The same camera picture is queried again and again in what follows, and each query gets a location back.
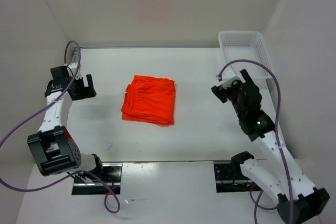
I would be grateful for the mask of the orange mesh shorts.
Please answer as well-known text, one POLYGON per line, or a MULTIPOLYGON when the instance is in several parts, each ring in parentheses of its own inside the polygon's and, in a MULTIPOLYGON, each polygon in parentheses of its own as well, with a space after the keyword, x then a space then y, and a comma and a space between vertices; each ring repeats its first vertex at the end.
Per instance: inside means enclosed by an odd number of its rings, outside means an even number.
POLYGON ((173 80, 135 75, 125 91, 121 118, 159 126, 173 125, 175 98, 173 80))

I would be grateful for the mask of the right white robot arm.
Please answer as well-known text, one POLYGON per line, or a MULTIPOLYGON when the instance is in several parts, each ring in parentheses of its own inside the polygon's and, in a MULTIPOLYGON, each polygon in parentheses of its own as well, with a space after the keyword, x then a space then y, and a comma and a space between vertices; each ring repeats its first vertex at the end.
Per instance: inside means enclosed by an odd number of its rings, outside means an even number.
POLYGON ((245 69, 240 73, 241 77, 213 86, 212 92, 223 103, 232 103, 240 128, 261 150, 274 172, 264 169, 248 151, 231 158, 230 172, 235 178, 247 177, 257 184, 276 204, 285 223, 303 223, 321 214, 330 196, 301 170, 276 135, 274 122, 261 109, 260 89, 245 69))

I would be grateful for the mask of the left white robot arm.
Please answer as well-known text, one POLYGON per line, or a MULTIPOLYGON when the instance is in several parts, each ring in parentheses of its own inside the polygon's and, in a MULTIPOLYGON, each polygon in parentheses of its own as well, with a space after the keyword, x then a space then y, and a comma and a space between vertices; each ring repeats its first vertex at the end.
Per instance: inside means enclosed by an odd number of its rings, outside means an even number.
POLYGON ((45 92, 48 109, 40 128, 28 137, 27 144, 43 176, 84 170, 88 178, 98 182, 105 175, 100 158, 81 153, 67 129, 72 103, 97 95, 92 76, 86 76, 85 84, 80 69, 80 64, 71 63, 50 70, 53 78, 45 92))

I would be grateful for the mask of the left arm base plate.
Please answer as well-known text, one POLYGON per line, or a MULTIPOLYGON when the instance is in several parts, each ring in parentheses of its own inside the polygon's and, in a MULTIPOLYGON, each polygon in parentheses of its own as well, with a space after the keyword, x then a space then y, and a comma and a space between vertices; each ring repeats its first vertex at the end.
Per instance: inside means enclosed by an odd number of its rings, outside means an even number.
MULTIPOLYGON (((102 163, 103 172, 97 175, 116 194, 120 194, 122 163, 102 163)), ((74 175, 71 194, 82 195, 105 195, 109 191, 97 179, 88 174, 74 175)))

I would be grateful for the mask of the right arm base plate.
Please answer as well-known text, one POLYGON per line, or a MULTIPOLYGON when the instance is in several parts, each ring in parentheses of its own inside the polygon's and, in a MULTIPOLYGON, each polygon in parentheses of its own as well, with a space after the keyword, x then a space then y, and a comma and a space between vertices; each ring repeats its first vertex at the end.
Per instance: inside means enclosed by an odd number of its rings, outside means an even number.
POLYGON ((254 184, 251 179, 243 175, 234 175, 230 161, 214 162, 213 167, 217 193, 247 192, 254 184))

